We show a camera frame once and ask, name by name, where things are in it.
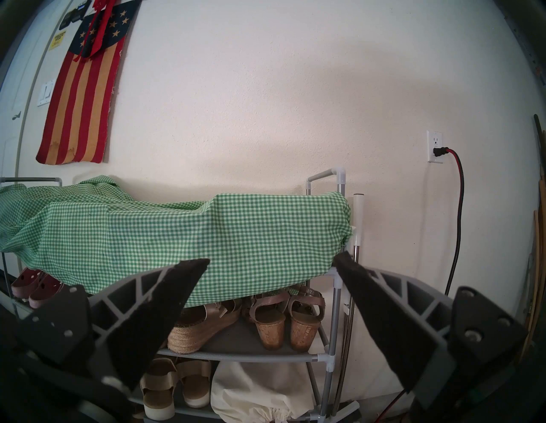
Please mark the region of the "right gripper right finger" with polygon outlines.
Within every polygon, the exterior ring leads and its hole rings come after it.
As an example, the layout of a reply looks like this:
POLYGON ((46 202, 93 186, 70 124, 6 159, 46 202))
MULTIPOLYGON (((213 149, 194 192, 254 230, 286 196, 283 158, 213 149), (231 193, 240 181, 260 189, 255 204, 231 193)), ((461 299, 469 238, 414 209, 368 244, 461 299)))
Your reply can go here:
POLYGON ((527 330, 478 290, 455 298, 426 283, 333 260, 367 330, 402 386, 415 394, 466 391, 509 364, 527 330))

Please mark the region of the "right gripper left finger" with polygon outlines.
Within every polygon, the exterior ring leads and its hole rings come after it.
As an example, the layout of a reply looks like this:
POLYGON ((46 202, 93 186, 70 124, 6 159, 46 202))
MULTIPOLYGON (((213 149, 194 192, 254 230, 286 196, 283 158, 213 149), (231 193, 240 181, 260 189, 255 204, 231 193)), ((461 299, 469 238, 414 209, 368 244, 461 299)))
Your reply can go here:
POLYGON ((62 288, 21 321, 19 367, 43 378, 85 378, 133 390, 167 339, 210 260, 125 277, 93 296, 62 288))

